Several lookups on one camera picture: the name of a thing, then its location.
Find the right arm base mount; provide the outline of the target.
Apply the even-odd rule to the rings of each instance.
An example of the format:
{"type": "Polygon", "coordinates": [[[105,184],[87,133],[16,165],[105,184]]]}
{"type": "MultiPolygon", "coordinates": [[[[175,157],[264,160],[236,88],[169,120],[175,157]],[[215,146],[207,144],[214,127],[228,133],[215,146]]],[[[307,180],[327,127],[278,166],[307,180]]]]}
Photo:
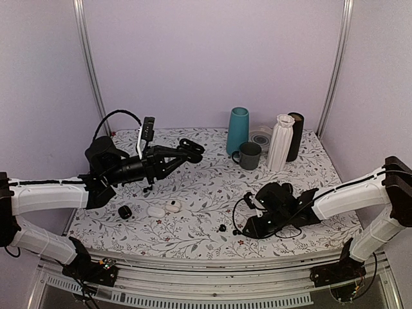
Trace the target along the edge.
{"type": "Polygon", "coordinates": [[[310,280],[315,287],[333,285],[347,280],[361,278],[366,275],[364,262],[350,257],[350,238],[343,246],[338,262],[313,267],[310,269],[310,280]]]}

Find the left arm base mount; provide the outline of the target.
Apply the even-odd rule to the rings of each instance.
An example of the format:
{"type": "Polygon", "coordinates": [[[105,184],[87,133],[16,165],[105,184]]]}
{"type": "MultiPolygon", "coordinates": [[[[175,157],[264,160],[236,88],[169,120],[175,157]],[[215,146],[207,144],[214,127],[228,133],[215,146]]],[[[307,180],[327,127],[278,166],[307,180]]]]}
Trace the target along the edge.
{"type": "Polygon", "coordinates": [[[79,281],[114,287],[118,267],[111,265],[108,259],[92,261],[89,252],[78,239],[71,236],[68,239],[74,244],[76,255],[71,263],[63,266],[62,274],[79,281]]]}

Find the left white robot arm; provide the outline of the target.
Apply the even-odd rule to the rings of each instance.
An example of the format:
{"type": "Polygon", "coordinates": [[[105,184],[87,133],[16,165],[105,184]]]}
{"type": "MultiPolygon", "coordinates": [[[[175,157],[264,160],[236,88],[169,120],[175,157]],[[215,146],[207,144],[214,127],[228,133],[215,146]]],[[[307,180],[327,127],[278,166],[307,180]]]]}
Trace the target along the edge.
{"type": "Polygon", "coordinates": [[[203,146],[186,138],[177,148],[148,146],[129,156],[108,136],[94,139],[85,155],[90,171],[62,180],[12,180],[1,173],[1,246],[19,247],[69,265],[81,279],[96,270],[84,245],[73,237],[52,234],[21,217],[50,209],[99,209],[115,196],[118,185],[147,180],[149,185],[169,176],[185,162],[197,164],[203,146]]]}

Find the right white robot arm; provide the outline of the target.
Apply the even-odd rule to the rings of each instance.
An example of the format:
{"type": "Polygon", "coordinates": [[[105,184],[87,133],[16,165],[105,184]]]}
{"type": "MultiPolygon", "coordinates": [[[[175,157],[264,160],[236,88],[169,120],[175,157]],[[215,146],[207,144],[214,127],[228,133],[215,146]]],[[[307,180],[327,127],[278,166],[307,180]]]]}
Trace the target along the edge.
{"type": "Polygon", "coordinates": [[[344,245],[341,260],[334,264],[333,275],[345,281],[358,264],[411,227],[411,169],[390,156],[372,173],[335,187],[314,188],[294,197],[291,184],[271,182],[256,194],[246,193],[243,201],[257,211],[240,232],[252,239],[269,238],[289,225],[299,229],[344,212],[384,206],[364,231],[344,245]]]}

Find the black earbuds charging case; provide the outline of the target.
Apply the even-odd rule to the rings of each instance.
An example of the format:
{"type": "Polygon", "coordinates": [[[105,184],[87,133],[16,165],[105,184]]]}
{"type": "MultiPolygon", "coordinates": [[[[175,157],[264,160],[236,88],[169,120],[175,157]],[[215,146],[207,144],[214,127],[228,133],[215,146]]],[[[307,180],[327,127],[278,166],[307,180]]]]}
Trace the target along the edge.
{"type": "Polygon", "coordinates": [[[203,159],[203,153],[205,152],[205,148],[202,145],[187,138],[183,138],[179,141],[177,149],[180,152],[185,153],[187,161],[192,164],[200,163],[203,159]]]}

